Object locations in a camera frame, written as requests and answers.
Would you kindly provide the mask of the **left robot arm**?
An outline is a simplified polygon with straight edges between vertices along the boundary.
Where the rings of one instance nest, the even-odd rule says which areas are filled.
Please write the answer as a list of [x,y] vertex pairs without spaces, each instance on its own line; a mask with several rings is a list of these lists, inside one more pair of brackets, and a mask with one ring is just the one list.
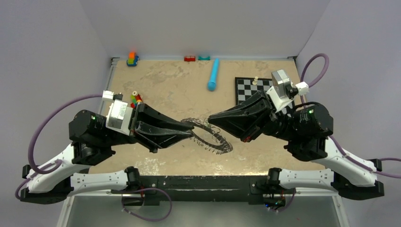
[[69,123],[70,144],[37,171],[33,165],[24,166],[24,182],[16,197],[22,202],[53,204],[83,192],[136,193],[144,185],[135,167],[106,174],[85,174],[83,170],[112,157],[114,146],[140,144],[157,153],[192,136],[190,124],[165,116],[147,104],[132,108],[114,101],[107,116],[79,111]]

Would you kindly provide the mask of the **metal disc with keyrings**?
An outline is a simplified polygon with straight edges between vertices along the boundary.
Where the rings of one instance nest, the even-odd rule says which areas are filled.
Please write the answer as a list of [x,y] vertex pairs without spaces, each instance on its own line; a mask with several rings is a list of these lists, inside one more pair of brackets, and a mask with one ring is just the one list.
[[232,144],[221,134],[221,129],[212,126],[207,119],[184,118],[181,122],[193,126],[193,137],[197,145],[214,154],[222,155],[234,150]]

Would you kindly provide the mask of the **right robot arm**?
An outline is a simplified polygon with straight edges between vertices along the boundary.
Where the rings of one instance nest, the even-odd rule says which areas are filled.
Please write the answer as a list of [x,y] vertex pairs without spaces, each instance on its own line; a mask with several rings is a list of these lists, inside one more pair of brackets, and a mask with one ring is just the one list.
[[339,148],[331,137],[333,118],[320,103],[296,105],[282,113],[267,93],[259,91],[235,107],[210,115],[208,121],[243,142],[262,134],[284,140],[284,149],[297,160],[324,166],[316,171],[271,168],[265,180],[270,192],[304,187],[334,191],[357,201],[384,196],[384,184],[377,178],[381,161],[361,159]]

